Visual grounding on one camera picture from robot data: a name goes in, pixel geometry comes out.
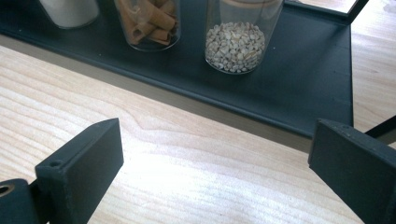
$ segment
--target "glass jar with cinnamon sticks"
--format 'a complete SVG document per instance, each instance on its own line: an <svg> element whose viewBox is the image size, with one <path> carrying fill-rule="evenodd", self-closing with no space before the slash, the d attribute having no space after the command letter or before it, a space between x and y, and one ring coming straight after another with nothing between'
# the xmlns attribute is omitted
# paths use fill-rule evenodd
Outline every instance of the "glass jar with cinnamon sticks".
<svg viewBox="0 0 396 224"><path fill-rule="evenodd" d="M129 45L158 51L180 38L179 0L114 0Z"/></svg>
<svg viewBox="0 0 396 224"><path fill-rule="evenodd" d="M284 0L208 0L205 59L227 74L245 74L262 61Z"/></svg>

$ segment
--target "black tray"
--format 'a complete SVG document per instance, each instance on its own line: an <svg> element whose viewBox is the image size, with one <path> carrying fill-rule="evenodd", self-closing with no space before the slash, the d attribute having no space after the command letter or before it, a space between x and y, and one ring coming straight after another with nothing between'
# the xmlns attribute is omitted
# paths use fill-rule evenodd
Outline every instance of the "black tray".
<svg viewBox="0 0 396 224"><path fill-rule="evenodd" d="M305 137L317 118L353 125L348 23L286 4L261 66L230 76L205 61L205 1L180 2L181 38L161 52L127 45L110 0L74 30L57 28L38 0L0 0L0 33Z"/></svg>

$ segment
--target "wooden table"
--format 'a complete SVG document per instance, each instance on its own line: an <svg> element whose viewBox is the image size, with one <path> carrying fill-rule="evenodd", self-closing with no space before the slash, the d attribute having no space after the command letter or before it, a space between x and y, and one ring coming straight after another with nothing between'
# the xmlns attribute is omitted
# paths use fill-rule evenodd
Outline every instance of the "wooden table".
<svg viewBox="0 0 396 224"><path fill-rule="evenodd" d="M371 1L352 26L362 132L396 113L396 13L386 4ZM305 152L142 96L143 84L127 91L91 78L88 65L4 36L0 45L0 181L33 181L54 150L119 118L125 163L90 223L361 223Z"/></svg>

